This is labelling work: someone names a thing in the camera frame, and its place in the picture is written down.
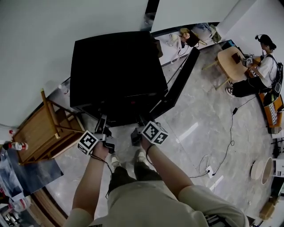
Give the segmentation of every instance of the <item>foot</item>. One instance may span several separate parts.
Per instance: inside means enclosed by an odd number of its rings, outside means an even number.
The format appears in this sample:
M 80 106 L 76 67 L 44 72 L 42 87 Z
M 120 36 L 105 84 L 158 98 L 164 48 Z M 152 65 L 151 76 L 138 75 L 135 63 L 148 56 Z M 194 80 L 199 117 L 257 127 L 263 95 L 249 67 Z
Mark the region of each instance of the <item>foot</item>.
M 116 169 L 118 166 L 121 166 L 119 159 L 117 158 L 115 153 L 111 155 L 110 161 L 114 169 Z
M 234 84 L 232 83 L 232 81 L 228 81 L 231 87 L 234 87 Z
M 232 90 L 232 88 L 227 87 L 227 88 L 226 88 L 226 93 L 227 93 L 229 96 L 231 96 L 232 98 L 235 97 L 235 96 L 233 95 L 233 90 Z
M 138 149 L 135 153 L 135 162 L 144 162 L 145 164 L 147 164 L 146 160 L 145 151 L 143 149 Z

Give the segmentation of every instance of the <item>marble floor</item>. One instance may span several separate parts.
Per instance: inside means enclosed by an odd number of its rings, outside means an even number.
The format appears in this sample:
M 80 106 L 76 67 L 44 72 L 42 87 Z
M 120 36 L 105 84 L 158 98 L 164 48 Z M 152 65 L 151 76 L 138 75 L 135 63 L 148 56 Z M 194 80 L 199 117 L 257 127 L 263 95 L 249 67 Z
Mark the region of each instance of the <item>marble floor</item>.
M 207 164 L 215 171 L 222 162 L 230 142 L 232 112 L 251 97 L 231 98 L 224 88 L 215 87 L 225 80 L 219 66 L 201 70 L 204 65 L 214 61 L 219 45 L 201 50 L 197 63 L 184 87 L 176 106 L 156 119 L 169 132 L 169 137 L 161 146 L 163 152 L 176 163 L 188 176 L 205 173 Z M 168 81 L 184 59 L 163 67 Z M 96 120 L 83 114 L 86 129 L 94 130 Z M 136 125 L 111 128 L 118 140 L 117 154 L 131 176 L 134 176 L 131 160 L 137 147 L 131 146 L 130 134 Z M 233 116 L 232 137 L 227 157 L 216 175 L 192 178 L 195 184 L 213 187 L 215 194 L 235 204 L 246 215 L 257 217 L 270 194 L 272 177 L 265 185 L 249 177 L 251 164 L 258 158 L 272 156 L 271 135 L 268 134 L 260 104 L 255 98 L 241 107 Z M 47 189 L 59 206 L 69 214 L 75 190 L 84 173 L 88 157 L 76 146 L 56 158 L 64 175 L 47 185 Z M 105 166 L 98 209 L 95 216 L 107 214 L 107 200 L 110 172 Z

